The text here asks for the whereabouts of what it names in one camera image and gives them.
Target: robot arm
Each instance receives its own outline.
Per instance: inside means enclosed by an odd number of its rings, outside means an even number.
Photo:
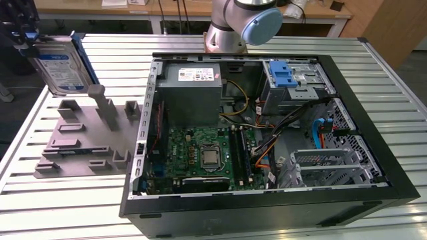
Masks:
[[[1,45],[13,45],[21,51],[32,51],[32,42],[39,34],[39,14],[33,0],[0,1]]]
[[[204,39],[211,53],[242,53],[246,43],[264,44],[283,21],[276,0],[215,0],[211,19]]]

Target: yellow wire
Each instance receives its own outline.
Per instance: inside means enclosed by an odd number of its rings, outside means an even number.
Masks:
[[[227,80],[227,82],[231,82],[232,85],[235,85],[235,87],[242,91],[242,93],[244,95],[246,104],[244,104],[244,108],[240,111],[228,112],[228,113],[220,113],[219,115],[222,115],[222,116],[238,115],[238,114],[243,113],[247,110],[248,105],[250,105],[248,95],[247,95],[246,91],[243,90],[243,88],[234,81]]]

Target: motherboard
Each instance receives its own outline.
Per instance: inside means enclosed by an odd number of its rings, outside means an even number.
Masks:
[[[251,128],[171,128],[166,163],[154,166],[160,194],[264,189],[264,176],[251,162],[256,146]]]

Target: white table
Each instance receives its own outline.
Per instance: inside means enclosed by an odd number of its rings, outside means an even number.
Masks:
[[[204,49],[199,35],[88,34],[83,45],[106,95],[116,105],[128,100],[143,102],[152,52],[202,53]],[[332,56],[422,197],[342,227],[198,239],[427,238],[427,110],[370,44],[346,38],[276,37],[262,46],[248,46],[248,52]],[[124,175],[48,179],[32,176],[63,99],[95,105],[84,94],[52,97],[47,88],[43,90],[0,163],[1,239],[144,239],[130,221],[118,217]]]

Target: power supply label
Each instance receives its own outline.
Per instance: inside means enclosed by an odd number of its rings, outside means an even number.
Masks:
[[[39,61],[55,81],[55,85],[64,90],[82,90],[83,81],[76,71],[75,61],[64,54],[44,54]]]
[[[214,81],[214,68],[182,68],[179,81]]]

